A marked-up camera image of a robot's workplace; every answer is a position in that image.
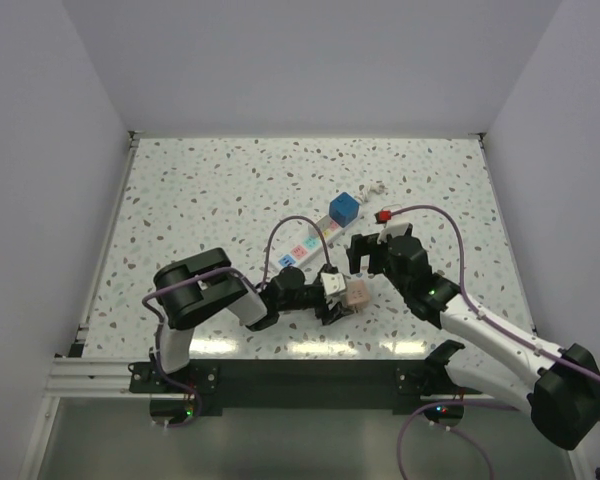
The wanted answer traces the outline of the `pink cube socket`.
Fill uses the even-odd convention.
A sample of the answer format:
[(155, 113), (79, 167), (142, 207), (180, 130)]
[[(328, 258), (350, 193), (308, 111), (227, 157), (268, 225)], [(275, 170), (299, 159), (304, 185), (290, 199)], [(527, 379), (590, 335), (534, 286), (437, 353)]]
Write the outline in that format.
[(364, 310), (371, 302), (371, 294), (365, 281), (362, 279), (348, 281), (342, 295), (342, 302), (354, 312)]

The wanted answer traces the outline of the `blue cube socket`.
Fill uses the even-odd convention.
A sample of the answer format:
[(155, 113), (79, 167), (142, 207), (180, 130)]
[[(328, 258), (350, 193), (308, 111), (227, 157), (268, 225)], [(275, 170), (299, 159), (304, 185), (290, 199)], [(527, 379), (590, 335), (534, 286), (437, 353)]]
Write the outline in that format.
[(329, 204), (328, 215), (341, 228), (351, 224), (359, 214), (360, 203), (347, 192), (340, 193)]

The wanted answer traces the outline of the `white power strip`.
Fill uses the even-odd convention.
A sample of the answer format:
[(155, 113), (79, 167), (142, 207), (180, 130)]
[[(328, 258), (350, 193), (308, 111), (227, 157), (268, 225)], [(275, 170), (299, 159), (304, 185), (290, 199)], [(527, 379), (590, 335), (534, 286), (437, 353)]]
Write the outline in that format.
[[(312, 221), (321, 228), (328, 247), (331, 247), (345, 232), (353, 227), (361, 215), (342, 227), (328, 214), (316, 215)], [(282, 240), (275, 240), (269, 257), (269, 267), (279, 271), (287, 266), (306, 267), (316, 257), (324, 258), (324, 250), (319, 235), (304, 221), (292, 224), (291, 234)]]

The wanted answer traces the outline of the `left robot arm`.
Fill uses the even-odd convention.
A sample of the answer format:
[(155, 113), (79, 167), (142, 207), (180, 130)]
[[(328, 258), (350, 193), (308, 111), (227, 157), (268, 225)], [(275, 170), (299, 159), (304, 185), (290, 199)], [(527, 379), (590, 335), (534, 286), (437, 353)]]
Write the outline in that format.
[(329, 264), (311, 283), (301, 269), (286, 266), (254, 285), (232, 267), (223, 249), (215, 248), (162, 268), (153, 282), (156, 291), (142, 303), (159, 317), (151, 378), (165, 392), (186, 383), (196, 327), (224, 310), (251, 331), (267, 329), (292, 311), (311, 310), (324, 326), (354, 313), (346, 304), (344, 275)]

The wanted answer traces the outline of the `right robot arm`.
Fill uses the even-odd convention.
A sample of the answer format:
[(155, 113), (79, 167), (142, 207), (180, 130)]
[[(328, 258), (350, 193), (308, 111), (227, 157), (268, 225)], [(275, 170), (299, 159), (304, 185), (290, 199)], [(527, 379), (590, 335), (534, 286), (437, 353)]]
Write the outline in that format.
[(600, 370), (583, 346), (561, 347), (490, 316), (460, 285), (432, 270), (410, 233), (356, 234), (346, 255), (350, 272), (359, 272), (367, 257), (369, 272), (384, 275), (413, 315), (476, 346), (515, 376), (469, 373), (441, 358), (425, 369), (432, 390), (446, 393), (458, 385), (516, 406), (564, 450), (575, 449), (600, 423)]

